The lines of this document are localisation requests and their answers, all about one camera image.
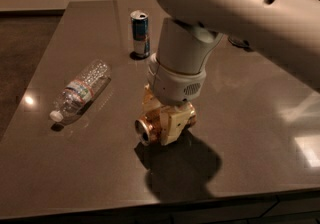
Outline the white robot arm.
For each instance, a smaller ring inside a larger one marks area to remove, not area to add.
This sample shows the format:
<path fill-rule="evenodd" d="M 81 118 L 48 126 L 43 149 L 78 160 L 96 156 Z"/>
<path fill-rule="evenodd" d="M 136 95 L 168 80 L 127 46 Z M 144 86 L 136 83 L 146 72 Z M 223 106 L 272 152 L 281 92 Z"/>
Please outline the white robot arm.
<path fill-rule="evenodd" d="M 167 13 L 158 50 L 148 62 L 143 115 L 135 128 L 143 144 L 168 145 L 195 122 L 205 65 L 222 36 L 283 66 L 312 88 L 320 85 L 318 0 L 157 0 Z"/>

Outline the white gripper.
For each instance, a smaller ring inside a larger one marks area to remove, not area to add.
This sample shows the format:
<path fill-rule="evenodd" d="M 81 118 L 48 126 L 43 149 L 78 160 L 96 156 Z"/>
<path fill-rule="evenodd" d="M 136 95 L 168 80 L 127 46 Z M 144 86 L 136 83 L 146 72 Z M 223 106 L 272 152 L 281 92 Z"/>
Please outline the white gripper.
<path fill-rule="evenodd" d="M 160 143 L 163 146 L 175 142 L 185 128 L 195 124 L 195 108 L 188 101 L 200 95 L 205 78 L 206 71 L 195 75 L 179 74 L 162 66 L 155 54 L 149 58 L 149 85 L 144 86 L 142 110 L 148 112 L 159 108 L 160 102 L 170 105 L 160 108 Z"/>

